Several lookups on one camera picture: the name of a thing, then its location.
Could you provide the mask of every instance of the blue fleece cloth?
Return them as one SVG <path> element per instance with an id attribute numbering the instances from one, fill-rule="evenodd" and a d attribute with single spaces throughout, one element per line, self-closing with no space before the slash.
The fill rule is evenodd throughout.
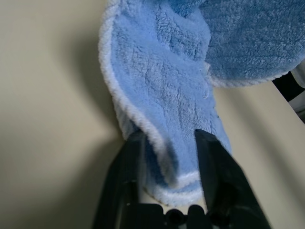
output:
<path id="1" fill-rule="evenodd" d="M 104 79 L 125 138 L 148 136 L 145 186 L 168 205 L 202 197 L 195 129 L 231 152 L 213 85 L 279 77 L 305 58 L 302 0 L 108 0 Z"/>

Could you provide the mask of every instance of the blue towel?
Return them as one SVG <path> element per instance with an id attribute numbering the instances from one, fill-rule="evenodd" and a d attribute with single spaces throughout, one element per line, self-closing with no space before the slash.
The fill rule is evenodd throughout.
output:
<path id="1" fill-rule="evenodd" d="M 100 62 L 124 138 L 148 137 L 145 187 L 167 205 L 202 197 L 195 129 L 231 153 L 213 86 L 272 80 L 305 58 L 303 0 L 108 0 Z"/>

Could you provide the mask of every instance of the white trim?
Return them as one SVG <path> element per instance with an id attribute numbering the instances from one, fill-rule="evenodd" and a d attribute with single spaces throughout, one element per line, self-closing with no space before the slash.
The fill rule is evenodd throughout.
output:
<path id="1" fill-rule="evenodd" d="M 286 75 L 288 72 L 284 72 L 282 74 L 270 76 L 263 79 L 253 79 L 251 81 L 248 80 L 223 80 L 223 79 L 217 79 L 214 76 L 208 75 L 208 79 L 210 83 L 214 87 L 244 87 L 244 86 L 251 86 L 259 83 L 265 83 L 267 81 L 274 80 L 276 78 L 280 78 L 282 75 Z"/>

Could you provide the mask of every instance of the plush fabric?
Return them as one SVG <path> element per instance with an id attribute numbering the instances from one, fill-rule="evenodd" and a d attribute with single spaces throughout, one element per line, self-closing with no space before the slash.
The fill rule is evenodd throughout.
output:
<path id="1" fill-rule="evenodd" d="M 279 77 L 305 58 L 302 0 L 108 0 L 100 62 L 123 136 L 148 137 L 147 191 L 168 205 L 202 196 L 195 129 L 231 153 L 215 86 Z"/>

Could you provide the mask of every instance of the fleece fabric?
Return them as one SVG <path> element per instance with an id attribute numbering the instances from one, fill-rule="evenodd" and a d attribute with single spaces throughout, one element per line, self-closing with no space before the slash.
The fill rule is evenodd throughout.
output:
<path id="1" fill-rule="evenodd" d="M 146 190 L 202 197 L 195 129 L 231 153 L 213 86 L 272 80 L 305 58 L 303 0 L 108 0 L 100 62 L 124 138 L 148 138 Z"/>

